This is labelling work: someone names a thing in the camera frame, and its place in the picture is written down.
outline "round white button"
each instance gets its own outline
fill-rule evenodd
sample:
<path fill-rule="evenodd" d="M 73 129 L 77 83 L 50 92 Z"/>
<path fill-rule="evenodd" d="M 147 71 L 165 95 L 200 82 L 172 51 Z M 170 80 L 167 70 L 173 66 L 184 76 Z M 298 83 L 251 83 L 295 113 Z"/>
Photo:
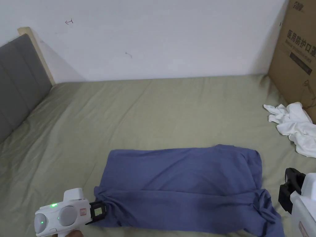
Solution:
<path fill-rule="evenodd" d="M 59 223 L 62 226 L 70 226 L 77 219 L 77 211 L 73 206 L 66 206 L 62 208 L 59 212 Z"/>
<path fill-rule="evenodd" d="M 46 228 L 46 216 L 42 213 L 36 214 L 34 218 L 34 229 L 37 234 L 42 233 Z"/>

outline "cardboard box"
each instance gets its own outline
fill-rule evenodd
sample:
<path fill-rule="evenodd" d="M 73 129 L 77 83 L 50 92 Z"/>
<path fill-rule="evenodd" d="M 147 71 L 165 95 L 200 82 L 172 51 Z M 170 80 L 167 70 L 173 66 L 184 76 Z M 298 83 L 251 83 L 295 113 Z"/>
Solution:
<path fill-rule="evenodd" d="M 268 72 L 288 103 L 316 123 L 316 0 L 290 0 Z"/>

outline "hand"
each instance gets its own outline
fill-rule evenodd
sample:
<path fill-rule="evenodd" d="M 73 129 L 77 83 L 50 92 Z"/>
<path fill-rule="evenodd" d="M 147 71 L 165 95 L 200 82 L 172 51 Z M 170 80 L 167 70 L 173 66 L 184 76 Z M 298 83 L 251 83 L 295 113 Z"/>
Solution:
<path fill-rule="evenodd" d="M 74 230 L 70 232 L 66 237 L 83 237 L 83 234 L 80 230 Z"/>

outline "gray upholstered headboard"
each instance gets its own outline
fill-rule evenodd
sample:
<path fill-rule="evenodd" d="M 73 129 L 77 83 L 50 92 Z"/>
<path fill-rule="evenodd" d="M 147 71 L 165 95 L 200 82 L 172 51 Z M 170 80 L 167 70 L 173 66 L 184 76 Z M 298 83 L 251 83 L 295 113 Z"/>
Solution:
<path fill-rule="evenodd" d="M 27 34 L 0 47 L 0 143 L 45 98 L 51 87 Z"/>

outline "white wall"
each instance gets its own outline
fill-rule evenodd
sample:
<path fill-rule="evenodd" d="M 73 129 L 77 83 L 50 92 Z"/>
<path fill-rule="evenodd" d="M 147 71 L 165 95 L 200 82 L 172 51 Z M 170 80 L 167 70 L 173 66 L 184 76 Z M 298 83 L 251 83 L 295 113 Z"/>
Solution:
<path fill-rule="evenodd" d="M 286 4 L 0 0 L 0 44 L 30 26 L 56 82 L 266 73 Z"/>

